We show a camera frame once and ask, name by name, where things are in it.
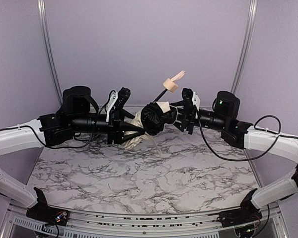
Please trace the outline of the cream and black umbrella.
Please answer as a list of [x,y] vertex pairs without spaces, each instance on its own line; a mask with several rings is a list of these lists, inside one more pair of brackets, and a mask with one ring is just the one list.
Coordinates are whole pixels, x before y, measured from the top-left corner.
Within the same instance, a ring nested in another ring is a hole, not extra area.
[[172,78],[167,78],[163,82],[164,90],[151,103],[136,113],[131,124],[143,128],[145,133],[136,135],[135,131],[125,132],[125,135],[135,136],[123,143],[125,149],[131,150],[143,140],[150,140],[154,146],[157,146],[153,137],[162,132],[166,124],[174,124],[178,116],[178,109],[175,106],[172,106],[168,101],[161,101],[160,99],[168,91],[171,93],[175,92],[178,89],[176,81],[180,80],[184,75],[185,71],[182,70]]

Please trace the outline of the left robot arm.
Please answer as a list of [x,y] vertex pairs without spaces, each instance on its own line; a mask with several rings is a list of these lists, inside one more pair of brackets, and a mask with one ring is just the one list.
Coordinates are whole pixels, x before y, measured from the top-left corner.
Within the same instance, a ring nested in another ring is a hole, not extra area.
[[[112,105],[107,114],[99,106],[87,86],[74,86],[63,92],[63,102],[54,114],[47,114],[29,122],[0,129],[0,156],[29,148],[61,149],[62,143],[72,140],[77,133],[106,134],[109,144],[123,144],[145,130],[124,121],[133,116],[123,109],[130,90],[112,92]],[[42,190],[14,179],[0,168],[0,194],[27,209],[26,216],[49,225],[65,226],[69,211],[48,205]]]

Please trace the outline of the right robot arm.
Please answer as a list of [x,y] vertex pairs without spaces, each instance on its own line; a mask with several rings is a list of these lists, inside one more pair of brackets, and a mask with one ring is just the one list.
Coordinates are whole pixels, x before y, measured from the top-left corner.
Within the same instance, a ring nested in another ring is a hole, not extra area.
[[219,91],[212,111],[199,108],[196,92],[185,88],[182,100],[172,103],[178,109],[176,127],[192,134],[193,128],[217,130],[221,138],[238,149],[257,150],[284,157],[296,163],[294,171],[262,188],[250,191],[238,209],[220,212],[217,221],[223,227],[237,226],[261,219],[260,209],[298,193],[298,136],[263,129],[257,124],[237,120],[240,100],[231,92]]

